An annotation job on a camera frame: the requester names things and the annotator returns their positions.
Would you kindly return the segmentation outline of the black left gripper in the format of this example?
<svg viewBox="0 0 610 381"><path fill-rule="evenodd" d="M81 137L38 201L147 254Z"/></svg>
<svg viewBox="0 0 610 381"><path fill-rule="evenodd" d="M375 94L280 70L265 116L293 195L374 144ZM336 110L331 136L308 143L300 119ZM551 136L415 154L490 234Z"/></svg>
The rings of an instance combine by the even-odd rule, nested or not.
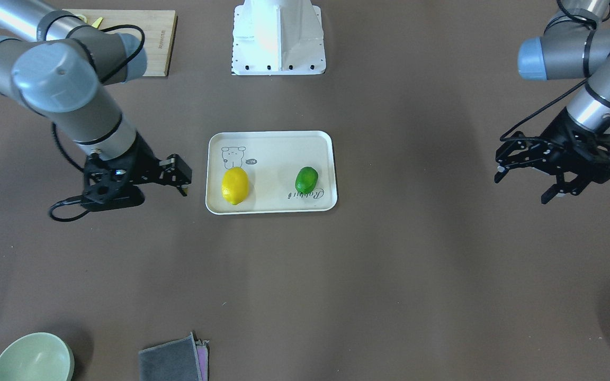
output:
<svg viewBox="0 0 610 381"><path fill-rule="evenodd" d="M543 205L566 194L580 195L590 183L605 183L610 180L610 134L603 132L603 126L609 125L608 116L597 132L586 130L562 110L538 137L513 128L513 133L501 137L496 150L494 183L512 169L524 167L554 176L555 183L541 195Z"/></svg>

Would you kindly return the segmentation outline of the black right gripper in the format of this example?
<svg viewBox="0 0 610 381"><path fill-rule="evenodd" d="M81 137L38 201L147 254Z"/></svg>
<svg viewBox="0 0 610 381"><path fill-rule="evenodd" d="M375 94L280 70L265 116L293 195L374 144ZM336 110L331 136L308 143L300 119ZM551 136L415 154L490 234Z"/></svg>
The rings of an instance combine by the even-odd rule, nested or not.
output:
<svg viewBox="0 0 610 381"><path fill-rule="evenodd" d="M191 167L178 154L161 161L141 135L136 134L133 145L115 159L104 161L96 153L87 157L82 207L101 212L141 205L145 196L139 184L173 186L187 197L192 174Z"/></svg>

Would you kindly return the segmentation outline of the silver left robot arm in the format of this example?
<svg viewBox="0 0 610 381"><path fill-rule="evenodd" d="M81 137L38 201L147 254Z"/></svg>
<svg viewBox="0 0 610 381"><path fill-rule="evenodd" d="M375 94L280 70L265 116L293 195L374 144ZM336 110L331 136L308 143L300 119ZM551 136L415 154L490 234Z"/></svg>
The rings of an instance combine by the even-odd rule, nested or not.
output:
<svg viewBox="0 0 610 381"><path fill-rule="evenodd" d="M537 137L514 125L495 154L495 183L524 167L556 178L542 204L610 180L610 29L600 27L610 1L558 1L557 7L544 33L521 44L518 72L527 80L579 79L567 92L575 96Z"/></svg>

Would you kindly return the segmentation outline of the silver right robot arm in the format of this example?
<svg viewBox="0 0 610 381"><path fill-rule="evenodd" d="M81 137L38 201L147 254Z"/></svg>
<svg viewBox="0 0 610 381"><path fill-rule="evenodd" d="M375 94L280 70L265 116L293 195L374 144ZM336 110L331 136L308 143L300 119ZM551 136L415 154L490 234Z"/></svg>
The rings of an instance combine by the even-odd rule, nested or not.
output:
<svg viewBox="0 0 610 381"><path fill-rule="evenodd" d="M140 184L172 186L188 194L192 169L177 154L159 159L106 86L141 78L147 67L145 32L124 24L97 29L44 1L0 1L0 94L51 121L85 154L80 195L49 208L78 205L83 214L142 205Z"/></svg>

